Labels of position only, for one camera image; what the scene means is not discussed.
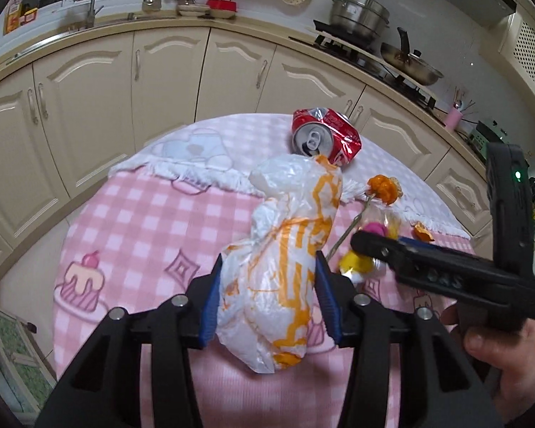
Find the person's right hand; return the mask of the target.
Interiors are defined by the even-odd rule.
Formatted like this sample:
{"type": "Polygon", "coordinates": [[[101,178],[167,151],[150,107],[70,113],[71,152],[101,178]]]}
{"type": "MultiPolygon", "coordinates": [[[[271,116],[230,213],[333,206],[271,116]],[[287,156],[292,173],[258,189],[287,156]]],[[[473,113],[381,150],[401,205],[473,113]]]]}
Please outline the person's right hand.
{"type": "Polygon", "coordinates": [[[501,370],[494,404],[506,427],[535,427],[535,321],[516,333],[471,327],[451,331],[476,360],[501,370]]]}

